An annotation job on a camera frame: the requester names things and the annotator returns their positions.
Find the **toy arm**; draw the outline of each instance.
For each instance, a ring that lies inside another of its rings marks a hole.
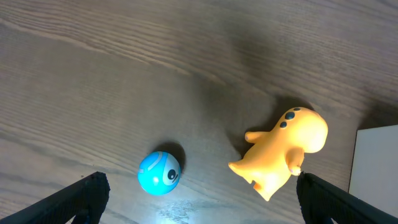
[[[269,134],[268,132],[265,131],[256,131],[256,132],[247,132],[244,135],[244,138],[247,142],[250,143],[256,143],[258,142],[258,140],[264,136],[266,136],[267,134]]]
[[[304,161],[304,149],[294,148],[286,154],[286,164],[292,175],[300,175],[301,164]]]

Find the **yellow toy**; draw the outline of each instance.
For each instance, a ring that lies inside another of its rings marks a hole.
[[[230,162],[229,168],[249,184],[268,202],[290,175],[299,175],[304,152],[322,149],[328,125],[315,111],[292,108],[286,112],[270,132],[247,132],[245,139],[254,143],[243,159]]]

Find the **toy eye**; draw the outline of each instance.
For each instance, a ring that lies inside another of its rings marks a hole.
[[[167,174],[167,177],[169,178],[169,180],[173,180],[175,177],[175,170],[170,170]]]
[[[180,165],[174,156],[168,154],[163,170],[163,183],[165,185],[173,185],[178,182],[180,175]]]

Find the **white object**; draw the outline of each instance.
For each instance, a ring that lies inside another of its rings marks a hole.
[[[357,133],[349,193],[398,218],[398,125]]]

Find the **blue toy ball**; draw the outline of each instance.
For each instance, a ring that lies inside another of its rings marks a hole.
[[[167,152],[153,152],[139,165],[138,182],[152,195],[169,193],[178,184],[181,176],[180,164]]]

